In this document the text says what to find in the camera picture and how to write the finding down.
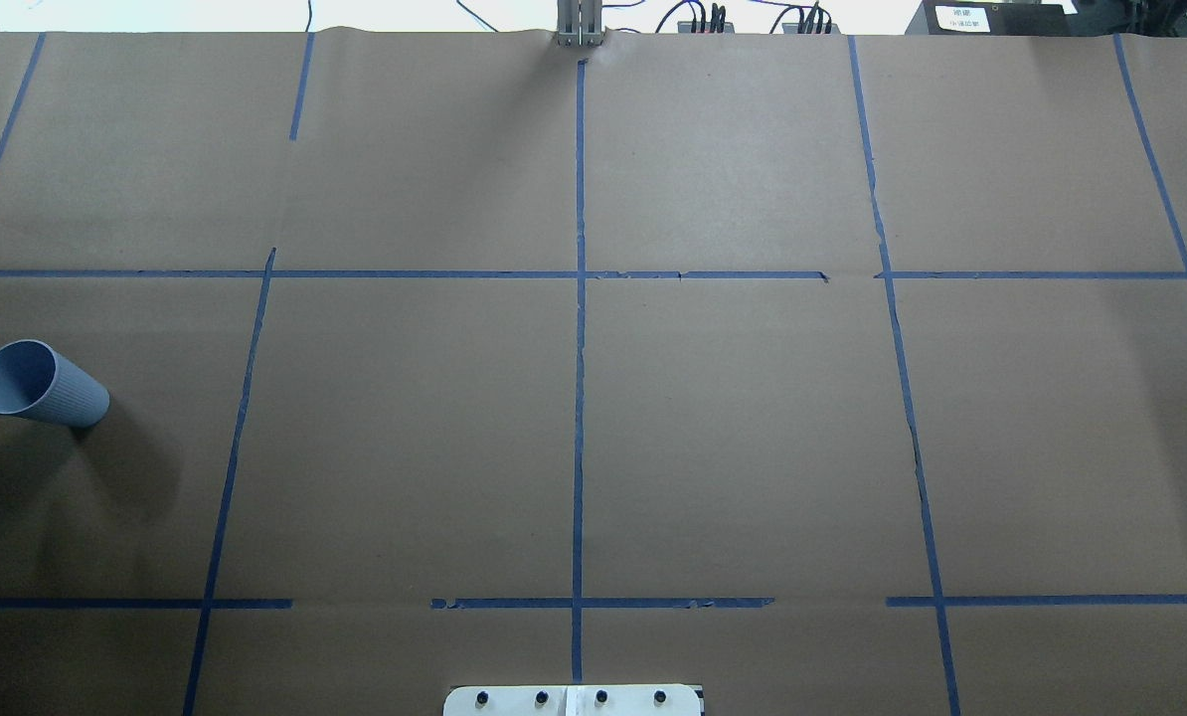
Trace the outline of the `blue ribbed cup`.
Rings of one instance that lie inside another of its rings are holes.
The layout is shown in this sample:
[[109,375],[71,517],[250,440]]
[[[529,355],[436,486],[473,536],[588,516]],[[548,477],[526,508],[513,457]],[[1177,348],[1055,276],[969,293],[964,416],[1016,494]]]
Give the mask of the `blue ribbed cup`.
[[108,389],[53,346],[36,338],[0,348],[0,416],[93,427],[110,411]]

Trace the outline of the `black box with label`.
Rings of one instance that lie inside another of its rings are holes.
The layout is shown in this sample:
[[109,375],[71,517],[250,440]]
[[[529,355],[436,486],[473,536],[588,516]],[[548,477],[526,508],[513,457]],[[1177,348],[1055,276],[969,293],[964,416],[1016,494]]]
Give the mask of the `black box with label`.
[[906,36],[1068,37],[1074,1],[921,1]]

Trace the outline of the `aluminium frame post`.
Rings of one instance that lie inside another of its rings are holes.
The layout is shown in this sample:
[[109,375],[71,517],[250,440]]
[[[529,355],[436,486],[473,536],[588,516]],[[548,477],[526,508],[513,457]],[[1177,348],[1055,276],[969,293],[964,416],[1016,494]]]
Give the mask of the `aluminium frame post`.
[[602,0],[556,1],[556,44],[561,47],[598,47],[605,42]]

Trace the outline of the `white mount base plate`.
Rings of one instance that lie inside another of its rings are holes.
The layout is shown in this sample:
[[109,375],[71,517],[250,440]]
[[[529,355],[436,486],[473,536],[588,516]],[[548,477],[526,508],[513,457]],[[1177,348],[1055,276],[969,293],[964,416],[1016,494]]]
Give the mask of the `white mount base plate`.
[[453,688],[443,715],[704,715],[702,688],[681,683]]

